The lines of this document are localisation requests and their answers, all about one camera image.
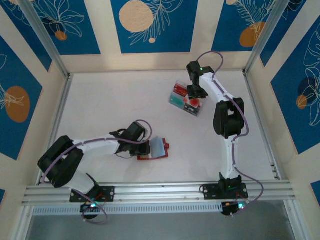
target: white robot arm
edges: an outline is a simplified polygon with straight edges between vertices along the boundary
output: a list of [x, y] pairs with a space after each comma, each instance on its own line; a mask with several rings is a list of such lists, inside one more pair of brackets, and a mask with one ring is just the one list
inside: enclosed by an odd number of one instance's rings
[[[199, 86], [204, 89], [209, 97], [215, 102], [228, 102], [228, 96], [231, 99], [234, 99], [234, 96], [232, 96], [225, 88], [221, 85], [221, 83], [218, 81], [217, 77], [215, 76], [212, 78], [213, 74], [211, 72], [205, 73], [204, 75], [200, 76], [199, 79]], [[221, 174], [225, 179], [234, 179], [238, 177], [238, 172], [233, 167], [233, 156], [232, 156], [232, 144], [234, 137], [233, 135], [229, 135], [228, 138], [220, 138], [222, 141], [222, 144], [225, 145], [225, 150], [222, 151], [222, 167], [221, 167]], [[239, 138], [237, 138], [234, 142], [235, 144], [235, 164], [238, 163], [238, 141]]]
[[149, 137], [142, 141], [148, 131], [138, 122], [147, 123], [137, 120], [128, 129], [110, 132], [101, 138], [71, 140], [68, 136], [61, 136], [38, 162], [44, 172], [43, 178], [47, 177], [55, 188], [69, 187], [95, 197], [100, 194], [100, 186], [90, 175], [78, 170], [79, 164], [121, 152], [129, 152], [131, 156], [148, 155], [152, 130], [150, 128]]
[[238, 162], [238, 137], [245, 126], [244, 118], [239, 109], [244, 113], [244, 101], [234, 98], [218, 81], [211, 67], [201, 67], [198, 61], [187, 65], [187, 71], [192, 85], [187, 86], [189, 99], [210, 97], [215, 103], [213, 128], [225, 146], [222, 156], [222, 167], [218, 186], [212, 190], [213, 199], [232, 197], [245, 187], [242, 178], [235, 169]]

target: white tabletop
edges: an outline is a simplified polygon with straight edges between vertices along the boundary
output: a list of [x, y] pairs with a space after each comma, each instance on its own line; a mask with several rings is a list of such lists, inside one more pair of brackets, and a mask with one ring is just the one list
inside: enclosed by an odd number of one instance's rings
[[[244, 100], [250, 134], [239, 140], [238, 168], [256, 179], [273, 180], [243, 73], [220, 71], [216, 76], [229, 93]], [[78, 169], [102, 183], [218, 181], [225, 148], [213, 129], [216, 103], [208, 98], [199, 117], [169, 104], [177, 80], [191, 84], [186, 70], [75, 74], [58, 137], [98, 138], [144, 119], [154, 136], [170, 144], [168, 158], [138, 161], [105, 155], [82, 162]]]

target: red object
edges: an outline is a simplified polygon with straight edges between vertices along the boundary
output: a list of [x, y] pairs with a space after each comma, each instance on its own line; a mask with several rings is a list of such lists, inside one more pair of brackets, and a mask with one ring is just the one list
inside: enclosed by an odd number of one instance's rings
[[155, 157], [155, 158], [148, 158], [148, 156], [137, 156], [137, 159], [139, 161], [145, 161], [145, 160], [164, 159], [164, 158], [169, 157], [168, 149], [170, 148], [170, 144], [166, 142], [165, 138], [162, 138], [162, 141], [163, 141], [163, 146], [164, 146], [164, 151], [165, 151], [165, 155], [164, 156]]
[[185, 97], [188, 94], [187, 88], [184, 87], [184, 86], [181, 86], [180, 84], [175, 84], [174, 85], [173, 92], [178, 94], [178, 95], [180, 95], [180, 96], [182, 96], [182, 97]]
[[195, 108], [200, 107], [200, 100], [198, 98], [191, 99], [189, 104]]

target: box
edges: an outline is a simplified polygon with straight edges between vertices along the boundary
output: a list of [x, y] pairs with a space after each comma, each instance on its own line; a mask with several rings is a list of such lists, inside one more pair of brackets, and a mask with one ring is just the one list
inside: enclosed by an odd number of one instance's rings
[[169, 103], [193, 116], [198, 117], [204, 104], [204, 99], [197, 98], [189, 100], [187, 84], [183, 81], [177, 80], [171, 92]]

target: aluminum rail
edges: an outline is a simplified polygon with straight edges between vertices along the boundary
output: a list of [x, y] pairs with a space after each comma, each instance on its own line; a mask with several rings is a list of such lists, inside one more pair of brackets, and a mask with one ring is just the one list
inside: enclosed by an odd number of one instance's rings
[[[295, 195], [288, 180], [261, 181], [264, 193], [261, 201], [294, 200]], [[199, 191], [202, 184], [216, 184], [218, 182], [184, 182], [184, 183], [102, 183], [101, 186], [115, 186], [114, 202], [108, 204], [154, 204], [154, 203], [200, 203], [200, 202], [228, 202], [233, 199], [205, 200]], [[254, 181], [244, 181], [253, 200], [261, 192], [261, 187]], [[40, 205], [72, 205], [70, 203], [71, 190], [67, 187], [54, 188], [50, 184], [28, 186], [22, 201], [23, 206]]]

